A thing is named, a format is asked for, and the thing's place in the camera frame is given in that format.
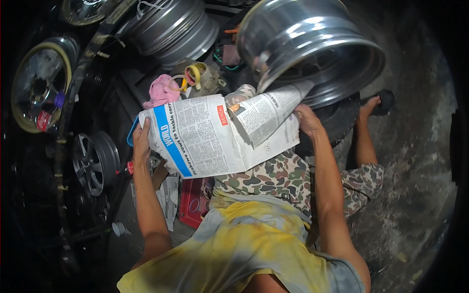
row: purple bottle cap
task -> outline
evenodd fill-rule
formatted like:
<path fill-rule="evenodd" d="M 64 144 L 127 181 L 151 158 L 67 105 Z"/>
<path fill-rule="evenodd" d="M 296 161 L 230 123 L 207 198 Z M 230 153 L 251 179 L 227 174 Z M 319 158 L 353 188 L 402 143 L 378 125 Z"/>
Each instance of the purple bottle cap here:
<path fill-rule="evenodd" d="M 55 96 L 54 105 L 58 108 L 63 107 L 63 102 L 65 101 L 65 94 L 62 91 L 59 91 Z"/>

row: hand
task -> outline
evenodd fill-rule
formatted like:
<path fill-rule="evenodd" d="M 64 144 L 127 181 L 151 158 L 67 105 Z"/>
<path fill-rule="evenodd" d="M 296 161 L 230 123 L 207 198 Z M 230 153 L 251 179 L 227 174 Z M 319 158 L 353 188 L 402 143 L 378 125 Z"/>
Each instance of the hand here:
<path fill-rule="evenodd" d="M 295 114 L 300 121 L 300 128 L 306 135 L 312 137 L 317 130 L 323 130 L 324 127 L 316 114 L 305 104 L 299 104 L 295 108 Z"/>
<path fill-rule="evenodd" d="M 133 133 L 134 138 L 134 166 L 147 166 L 150 159 L 150 142 L 148 131 L 150 130 L 150 118 L 145 118 L 144 128 L 137 125 Z"/>

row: newspaper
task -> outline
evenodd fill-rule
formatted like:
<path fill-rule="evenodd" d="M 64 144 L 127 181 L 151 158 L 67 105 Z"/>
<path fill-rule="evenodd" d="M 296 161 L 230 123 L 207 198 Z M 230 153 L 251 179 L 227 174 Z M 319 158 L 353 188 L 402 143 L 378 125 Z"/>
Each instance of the newspaper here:
<path fill-rule="evenodd" d="M 159 190 L 155 191 L 155 193 L 163 209 L 168 230 L 173 231 L 179 201 L 179 176 L 166 177 Z"/>
<path fill-rule="evenodd" d="M 229 112 L 221 95 L 191 98 L 144 110 L 139 121 L 150 118 L 150 148 L 170 173 L 183 179 L 240 173 L 300 142 L 292 111 L 313 86 L 282 87 Z"/>

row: bench logo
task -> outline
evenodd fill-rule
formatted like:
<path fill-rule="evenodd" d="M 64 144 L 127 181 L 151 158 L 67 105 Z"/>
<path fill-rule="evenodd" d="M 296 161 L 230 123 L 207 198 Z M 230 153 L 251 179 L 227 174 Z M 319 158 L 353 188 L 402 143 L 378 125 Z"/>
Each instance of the bench logo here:
<path fill-rule="evenodd" d="M 217 106 L 218 117 L 220 117 L 220 122 L 222 126 L 228 125 L 227 117 L 225 116 L 225 110 L 223 110 L 223 106 Z"/>

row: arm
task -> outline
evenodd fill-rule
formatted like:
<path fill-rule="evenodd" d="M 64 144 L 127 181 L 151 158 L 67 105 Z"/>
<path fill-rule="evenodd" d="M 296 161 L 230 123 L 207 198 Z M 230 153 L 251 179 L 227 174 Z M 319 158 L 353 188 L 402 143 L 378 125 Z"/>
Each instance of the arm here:
<path fill-rule="evenodd" d="M 311 138 L 316 162 L 315 191 L 318 208 L 321 251 L 332 257 L 349 261 L 370 292 L 368 266 L 353 246 L 343 214 L 344 191 L 329 138 L 321 122 L 306 105 L 299 105 L 296 113 L 301 129 Z"/>
<path fill-rule="evenodd" d="M 148 170 L 148 159 L 150 158 L 150 147 L 148 142 L 148 131 L 150 120 L 145 119 L 144 128 L 137 126 L 133 133 L 134 138 L 134 183 L 137 199 L 138 225 L 145 239 L 145 247 L 142 258 L 132 267 L 138 268 L 147 261 L 172 249 L 169 239 L 169 231 L 166 225 L 165 216 L 155 189 L 161 186 L 167 171 L 163 164 L 160 164 L 155 172 L 162 173 L 161 180 L 153 186 Z"/>

